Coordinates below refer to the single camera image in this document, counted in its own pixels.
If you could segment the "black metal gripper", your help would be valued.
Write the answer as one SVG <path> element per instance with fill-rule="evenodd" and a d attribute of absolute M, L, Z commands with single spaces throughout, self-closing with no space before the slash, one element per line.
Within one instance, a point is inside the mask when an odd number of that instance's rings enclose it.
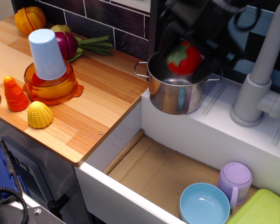
<path fill-rule="evenodd" d="M 191 76 L 201 82 L 215 73 L 223 76 L 222 65 L 234 66 L 244 57 L 228 31 L 232 17 L 243 12 L 243 0 L 167 0 L 160 19 L 164 22 L 158 59 L 165 64 L 169 54 L 183 39 L 202 54 L 202 62 Z"/>

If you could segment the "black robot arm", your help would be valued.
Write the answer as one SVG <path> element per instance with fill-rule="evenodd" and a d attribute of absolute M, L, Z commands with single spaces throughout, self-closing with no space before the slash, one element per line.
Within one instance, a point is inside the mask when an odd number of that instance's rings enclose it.
<path fill-rule="evenodd" d="M 229 73 L 244 58 L 233 40 L 228 23 L 239 16 L 250 0 L 167 0 L 160 19 L 164 22 L 158 58 L 165 60 L 181 40 L 189 41 L 204 57 L 193 82 L 215 71 Z"/>

